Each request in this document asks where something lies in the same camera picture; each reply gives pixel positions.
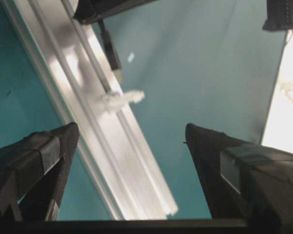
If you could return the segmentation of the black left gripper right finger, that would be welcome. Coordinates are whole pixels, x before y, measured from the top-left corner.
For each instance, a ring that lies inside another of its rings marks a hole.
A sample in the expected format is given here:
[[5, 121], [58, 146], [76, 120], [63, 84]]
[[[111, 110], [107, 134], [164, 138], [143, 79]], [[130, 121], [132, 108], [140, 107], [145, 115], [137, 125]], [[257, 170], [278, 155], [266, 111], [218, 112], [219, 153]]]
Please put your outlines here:
[[293, 154], [189, 123], [189, 148], [212, 218], [293, 234]]

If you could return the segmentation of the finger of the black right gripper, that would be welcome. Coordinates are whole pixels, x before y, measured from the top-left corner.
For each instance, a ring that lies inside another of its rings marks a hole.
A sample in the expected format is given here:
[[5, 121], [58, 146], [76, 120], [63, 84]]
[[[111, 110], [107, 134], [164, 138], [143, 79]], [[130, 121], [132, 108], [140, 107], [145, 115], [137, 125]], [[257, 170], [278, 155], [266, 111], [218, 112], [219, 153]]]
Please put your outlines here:
[[92, 24], [153, 0], [79, 0], [73, 18], [80, 24]]

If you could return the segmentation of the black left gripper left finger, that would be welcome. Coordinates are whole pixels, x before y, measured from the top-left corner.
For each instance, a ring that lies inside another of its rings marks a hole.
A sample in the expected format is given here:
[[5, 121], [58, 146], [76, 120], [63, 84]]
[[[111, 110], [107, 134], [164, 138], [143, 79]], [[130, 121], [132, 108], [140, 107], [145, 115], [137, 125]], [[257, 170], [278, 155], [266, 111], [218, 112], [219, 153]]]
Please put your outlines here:
[[78, 140], [72, 122], [0, 148], [0, 217], [56, 220]]

